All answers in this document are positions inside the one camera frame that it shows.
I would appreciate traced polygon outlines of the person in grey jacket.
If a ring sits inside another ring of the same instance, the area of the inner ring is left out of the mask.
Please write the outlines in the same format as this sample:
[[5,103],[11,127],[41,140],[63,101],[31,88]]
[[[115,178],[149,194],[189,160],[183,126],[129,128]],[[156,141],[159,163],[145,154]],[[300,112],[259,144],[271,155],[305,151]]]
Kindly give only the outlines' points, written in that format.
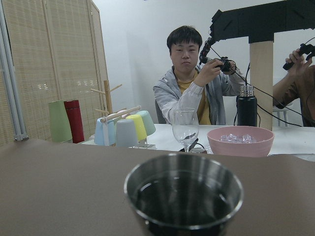
[[201,125],[225,125],[223,97],[238,96],[245,85],[239,69],[223,73],[213,59],[199,66],[200,33],[191,26],[173,30],[167,38],[172,67],[153,87],[155,101],[166,123],[172,124],[174,112],[180,108],[196,110]]

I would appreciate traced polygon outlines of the yellow plastic cup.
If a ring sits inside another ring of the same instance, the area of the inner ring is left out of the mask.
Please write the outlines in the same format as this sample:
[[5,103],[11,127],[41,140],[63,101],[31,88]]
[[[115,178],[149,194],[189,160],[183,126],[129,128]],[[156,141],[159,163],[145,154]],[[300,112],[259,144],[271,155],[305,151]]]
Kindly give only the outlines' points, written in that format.
[[126,117],[126,119],[133,120],[134,125],[135,125],[135,130],[137,133],[137,139],[139,141],[147,138],[147,133],[146,133],[146,129],[144,126],[144,122],[143,122],[142,117],[140,115],[138,115],[138,114],[129,115]]

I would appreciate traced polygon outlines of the red thermos bottle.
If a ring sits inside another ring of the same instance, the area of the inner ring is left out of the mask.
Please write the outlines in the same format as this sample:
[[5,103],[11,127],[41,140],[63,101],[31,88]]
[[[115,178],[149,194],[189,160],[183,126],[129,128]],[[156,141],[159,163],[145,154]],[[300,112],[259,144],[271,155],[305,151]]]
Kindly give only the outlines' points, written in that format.
[[70,124],[73,143],[83,142],[84,132],[79,100],[65,101],[64,106]]

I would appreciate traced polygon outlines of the black thermos bottle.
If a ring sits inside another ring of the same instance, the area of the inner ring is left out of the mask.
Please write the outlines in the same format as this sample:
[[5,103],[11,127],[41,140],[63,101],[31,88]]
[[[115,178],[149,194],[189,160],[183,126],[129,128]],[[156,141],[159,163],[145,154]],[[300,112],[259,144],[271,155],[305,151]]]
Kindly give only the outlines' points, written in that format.
[[237,96],[237,125],[257,126],[257,98],[253,86],[242,86]]

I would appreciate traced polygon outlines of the bamboo folding screen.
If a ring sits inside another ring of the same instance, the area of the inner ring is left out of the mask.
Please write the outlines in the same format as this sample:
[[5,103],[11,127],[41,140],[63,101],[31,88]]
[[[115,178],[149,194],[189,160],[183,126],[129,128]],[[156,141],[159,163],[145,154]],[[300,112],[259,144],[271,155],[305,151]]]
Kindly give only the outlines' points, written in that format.
[[107,78],[99,9],[91,0],[4,0],[27,134],[51,139],[49,103],[78,100],[84,137],[104,108]]

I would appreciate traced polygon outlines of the left teleoperation controller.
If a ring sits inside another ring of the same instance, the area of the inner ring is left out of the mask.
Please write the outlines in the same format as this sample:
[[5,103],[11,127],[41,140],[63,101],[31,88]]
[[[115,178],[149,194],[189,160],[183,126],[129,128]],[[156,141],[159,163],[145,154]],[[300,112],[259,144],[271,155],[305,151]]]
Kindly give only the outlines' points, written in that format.
[[[199,64],[200,65],[201,64],[206,64],[206,63],[208,63],[208,62],[213,60],[213,59],[207,57],[207,55],[208,55],[208,53],[212,49],[212,46],[215,43],[216,43],[216,41],[212,37],[209,37],[205,41],[205,44],[204,44],[204,46],[203,46],[203,48],[202,48],[202,50],[200,52],[200,55],[199,55]],[[223,73],[230,73],[230,74],[234,74],[236,72],[236,69],[237,69],[236,64],[232,64],[233,60],[228,59],[228,57],[220,57],[219,56],[218,58],[215,58],[215,60],[219,60],[219,61],[222,62],[222,64],[219,64],[219,65],[216,66],[216,68],[219,68],[221,70],[221,72],[223,72]]]

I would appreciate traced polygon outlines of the mint green plastic cup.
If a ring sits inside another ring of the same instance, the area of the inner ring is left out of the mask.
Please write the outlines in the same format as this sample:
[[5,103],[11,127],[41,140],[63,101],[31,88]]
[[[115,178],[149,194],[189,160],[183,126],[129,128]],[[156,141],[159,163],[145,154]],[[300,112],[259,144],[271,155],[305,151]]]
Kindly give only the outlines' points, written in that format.
[[138,111],[136,114],[141,116],[142,121],[143,121],[144,126],[145,126],[147,136],[150,136],[153,133],[155,133],[156,127],[153,123],[153,120],[151,118],[150,113],[148,111],[142,110],[142,111]]

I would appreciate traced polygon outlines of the person in brown shirt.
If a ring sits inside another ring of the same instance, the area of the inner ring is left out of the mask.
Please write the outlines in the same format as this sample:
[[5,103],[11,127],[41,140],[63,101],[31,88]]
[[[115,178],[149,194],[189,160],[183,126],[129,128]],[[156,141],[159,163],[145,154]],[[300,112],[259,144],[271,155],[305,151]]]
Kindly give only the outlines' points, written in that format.
[[292,101],[299,99],[303,125],[315,125],[315,66],[312,59],[306,61],[304,56],[299,56],[296,49],[285,62],[294,62],[287,71],[286,76],[273,85],[273,106],[284,108]]

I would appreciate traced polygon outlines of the green thermos bottle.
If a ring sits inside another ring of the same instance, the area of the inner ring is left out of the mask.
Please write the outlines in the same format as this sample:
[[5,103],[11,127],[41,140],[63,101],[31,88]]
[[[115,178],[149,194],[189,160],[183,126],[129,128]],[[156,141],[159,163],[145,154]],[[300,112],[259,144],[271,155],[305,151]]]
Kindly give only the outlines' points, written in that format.
[[68,116],[62,100],[48,103],[50,132],[53,142],[64,143],[72,140]]

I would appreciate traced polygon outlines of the pink bowl with ice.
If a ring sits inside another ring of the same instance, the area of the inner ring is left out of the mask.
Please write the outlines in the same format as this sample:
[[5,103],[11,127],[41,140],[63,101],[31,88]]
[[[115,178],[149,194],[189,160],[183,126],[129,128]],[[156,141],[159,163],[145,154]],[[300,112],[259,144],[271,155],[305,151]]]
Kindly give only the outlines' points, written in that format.
[[274,133],[254,126],[224,126],[209,131],[207,138],[214,154],[264,157],[271,150]]

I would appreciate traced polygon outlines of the clear wine glass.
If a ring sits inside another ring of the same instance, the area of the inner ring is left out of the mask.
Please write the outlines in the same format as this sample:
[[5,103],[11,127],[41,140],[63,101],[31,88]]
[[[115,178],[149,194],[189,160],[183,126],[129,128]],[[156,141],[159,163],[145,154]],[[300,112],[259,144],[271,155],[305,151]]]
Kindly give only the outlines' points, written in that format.
[[193,108],[180,108],[174,112],[172,123],[174,138],[189,152],[190,146],[196,141],[199,133],[199,122],[196,110]]

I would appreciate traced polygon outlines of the wooden cup rack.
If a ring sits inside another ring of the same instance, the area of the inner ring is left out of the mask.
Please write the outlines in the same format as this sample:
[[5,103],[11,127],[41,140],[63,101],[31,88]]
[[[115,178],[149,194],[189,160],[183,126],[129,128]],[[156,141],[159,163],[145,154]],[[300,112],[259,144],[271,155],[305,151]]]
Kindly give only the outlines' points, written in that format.
[[141,106],[135,106],[129,109],[120,109],[118,112],[113,112],[113,108],[112,108],[112,100],[111,100],[111,92],[115,89],[118,89],[119,87],[122,86],[122,84],[119,84],[118,86],[114,87],[113,89],[110,89],[110,85],[109,85],[109,81],[108,80],[104,80],[103,81],[104,84],[104,91],[100,91],[100,90],[96,90],[96,89],[91,89],[91,91],[93,92],[97,92],[100,95],[104,95],[105,97],[105,108],[103,110],[99,110],[96,109],[97,112],[101,113],[101,121],[104,122],[104,128],[105,128],[105,132],[107,133],[107,122],[109,120],[113,120],[114,121],[114,126],[116,124],[117,121],[119,121],[122,118],[125,118],[128,114],[131,114],[133,112],[137,112],[141,110]]

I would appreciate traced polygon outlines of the right teleoperation controller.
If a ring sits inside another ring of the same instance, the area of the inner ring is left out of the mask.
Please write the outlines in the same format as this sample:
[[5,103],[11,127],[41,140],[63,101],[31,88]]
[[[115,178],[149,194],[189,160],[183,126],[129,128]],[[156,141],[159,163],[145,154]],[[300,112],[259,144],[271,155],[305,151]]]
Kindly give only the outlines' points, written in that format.
[[[315,47],[312,44],[302,43],[300,44],[300,49],[299,49],[298,54],[299,56],[307,55],[305,60],[308,61],[310,58],[315,56]],[[288,71],[293,65],[294,65],[294,62],[290,62],[290,63],[286,62],[283,65],[283,69]]]

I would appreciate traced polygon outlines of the grey plastic cup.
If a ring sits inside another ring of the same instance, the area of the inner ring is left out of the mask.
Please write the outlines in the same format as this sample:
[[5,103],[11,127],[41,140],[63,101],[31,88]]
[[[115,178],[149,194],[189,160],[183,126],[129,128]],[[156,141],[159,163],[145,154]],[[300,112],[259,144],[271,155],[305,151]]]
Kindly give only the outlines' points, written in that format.
[[121,119],[116,123],[116,146],[133,148],[138,146],[134,121]]

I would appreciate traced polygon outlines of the steel measuring jigger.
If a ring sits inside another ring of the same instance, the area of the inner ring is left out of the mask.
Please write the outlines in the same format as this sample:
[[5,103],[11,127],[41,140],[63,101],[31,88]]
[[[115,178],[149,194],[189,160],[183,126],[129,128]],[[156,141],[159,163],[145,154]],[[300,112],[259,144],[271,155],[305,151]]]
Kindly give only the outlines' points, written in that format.
[[222,236],[244,200],[240,180],[227,167],[180,153],[134,167],[124,193],[146,236]]

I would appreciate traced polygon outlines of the teleoperation controller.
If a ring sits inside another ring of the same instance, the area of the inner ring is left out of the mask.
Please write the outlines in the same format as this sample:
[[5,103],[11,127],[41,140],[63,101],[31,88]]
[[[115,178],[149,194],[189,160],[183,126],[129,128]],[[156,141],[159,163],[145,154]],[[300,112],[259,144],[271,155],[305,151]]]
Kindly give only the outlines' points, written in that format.
[[[307,55],[305,60],[308,61],[310,58],[315,56],[315,47],[312,44],[302,43],[300,44],[300,49],[299,49],[298,54],[299,56]],[[290,63],[286,62],[283,65],[283,69],[288,71],[293,65],[294,65],[294,62],[290,62]]]
[[[199,55],[199,64],[200,65],[201,64],[206,64],[206,63],[208,63],[208,62],[213,60],[213,59],[207,57],[207,55],[208,55],[208,53],[212,49],[212,46],[215,43],[216,43],[216,41],[212,37],[209,37],[205,41],[205,44],[204,44],[204,46],[203,46],[203,48],[202,48],[202,50],[200,52],[200,55]],[[236,72],[236,69],[237,69],[236,64],[232,64],[233,60],[228,59],[228,57],[220,57],[219,56],[218,58],[215,58],[215,60],[219,60],[219,61],[222,62],[222,64],[219,64],[219,65],[216,66],[216,68],[219,68],[221,70],[221,72],[223,72],[223,73],[230,73],[230,74],[234,74]]]

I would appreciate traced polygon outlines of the blue plastic cup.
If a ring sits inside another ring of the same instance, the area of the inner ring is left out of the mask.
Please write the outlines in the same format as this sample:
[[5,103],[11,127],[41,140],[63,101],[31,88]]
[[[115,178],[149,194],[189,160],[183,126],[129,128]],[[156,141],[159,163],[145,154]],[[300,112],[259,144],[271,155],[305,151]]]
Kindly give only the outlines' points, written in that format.
[[116,143],[116,131],[114,121],[111,119],[107,122],[107,133],[105,132],[104,122],[101,118],[96,121],[94,134],[94,143],[99,146],[112,146]]

